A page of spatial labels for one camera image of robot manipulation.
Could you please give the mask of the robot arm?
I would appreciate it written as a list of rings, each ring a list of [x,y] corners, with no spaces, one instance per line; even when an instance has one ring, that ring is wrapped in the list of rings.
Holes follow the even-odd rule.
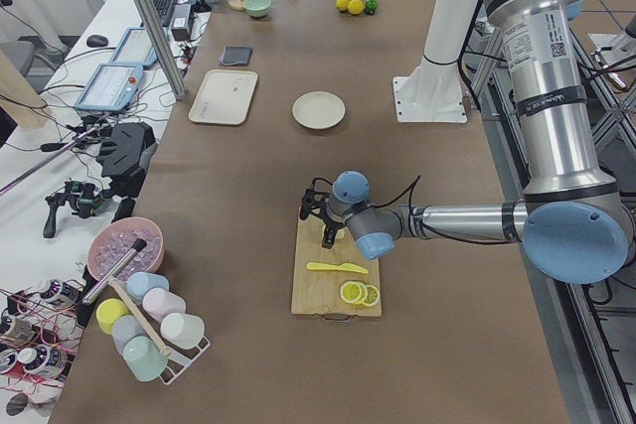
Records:
[[[635,252],[635,224],[615,179],[598,164],[568,23],[582,0],[436,0],[420,65],[395,81],[400,121],[448,121],[470,21],[485,12],[503,36],[504,55],[530,170],[518,201],[494,206],[377,205],[367,178],[343,172],[328,193],[308,189],[300,217],[324,223],[324,247],[348,229],[375,259],[404,237],[477,244],[518,242],[546,275],[599,282]]]

